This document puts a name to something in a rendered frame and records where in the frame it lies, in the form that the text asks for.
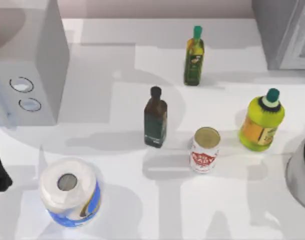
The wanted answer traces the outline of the dark brown glass bottle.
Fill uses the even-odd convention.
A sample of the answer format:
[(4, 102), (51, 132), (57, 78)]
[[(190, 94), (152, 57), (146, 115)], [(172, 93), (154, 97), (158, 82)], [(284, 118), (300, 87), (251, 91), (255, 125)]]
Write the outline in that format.
[(144, 142), (155, 148), (162, 147), (167, 135), (168, 105), (161, 94), (160, 87), (151, 87), (151, 97), (144, 108)]

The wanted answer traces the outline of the red and white can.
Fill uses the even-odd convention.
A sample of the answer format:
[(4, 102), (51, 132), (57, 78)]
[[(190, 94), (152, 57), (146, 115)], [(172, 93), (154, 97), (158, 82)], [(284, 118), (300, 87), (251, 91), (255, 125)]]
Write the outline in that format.
[(201, 127), (195, 132), (189, 155), (189, 163), (194, 171), (205, 174), (214, 168), (220, 141), (219, 132), (212, 127)]

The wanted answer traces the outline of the olive oil bottle green cap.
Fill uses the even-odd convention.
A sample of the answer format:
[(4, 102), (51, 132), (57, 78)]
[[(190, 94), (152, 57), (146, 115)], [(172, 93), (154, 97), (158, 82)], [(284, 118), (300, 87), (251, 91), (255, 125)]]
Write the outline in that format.
[(205, 54), (201, 35), (202, 26), (196, 25), (193, 29), (193, 37), (188, 40), (186, 45), (184, 84), (188, 86), (197, 86), (200, 83)]

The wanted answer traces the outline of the white paper towel roll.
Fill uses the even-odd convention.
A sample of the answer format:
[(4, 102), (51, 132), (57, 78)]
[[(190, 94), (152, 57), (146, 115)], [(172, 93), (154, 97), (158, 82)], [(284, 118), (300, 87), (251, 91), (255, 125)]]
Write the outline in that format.
[(89, 163), (62, 158), (42, 172), (40, 198), (52, 219), (67, 228), (78, 228), (93, 219), (101, 204), (101, 189)]

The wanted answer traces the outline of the yellow-green jug green cap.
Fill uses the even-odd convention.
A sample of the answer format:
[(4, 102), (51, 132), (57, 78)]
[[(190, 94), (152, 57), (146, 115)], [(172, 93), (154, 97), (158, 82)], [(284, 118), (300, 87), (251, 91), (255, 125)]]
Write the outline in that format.
[(250, 150), (267, 150), (285, 116), (279, 90), (270, 88), (266, 95), (252, 99), (239, 131), (240, 142)]

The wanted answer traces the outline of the round microwave knob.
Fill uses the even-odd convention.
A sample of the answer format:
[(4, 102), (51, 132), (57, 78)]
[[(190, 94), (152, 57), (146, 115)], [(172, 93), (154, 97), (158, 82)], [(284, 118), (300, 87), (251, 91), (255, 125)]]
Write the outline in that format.
[(34, 84), (28, 78), (22, 76), (10, 79), (9, 84), (12, 89), (20, 93), (29, 93), (34, 89)]
[(42, 108), (41, 103), (34, 98), (26, 98), (19, 100), (19, 106), (28, 112), (37, 112)]

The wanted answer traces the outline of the pale microwave oven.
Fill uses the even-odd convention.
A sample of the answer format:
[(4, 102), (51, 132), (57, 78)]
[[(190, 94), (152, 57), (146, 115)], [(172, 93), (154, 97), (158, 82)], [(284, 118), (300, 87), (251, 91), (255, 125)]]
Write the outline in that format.
[[(0, 0), (0, 127), (55, 125), (70, 60), (58, 0)], [(10, 79), (28, 78), (34, 89), (21, 93)], [(23, 110), (34, 98), (42, 108)]]

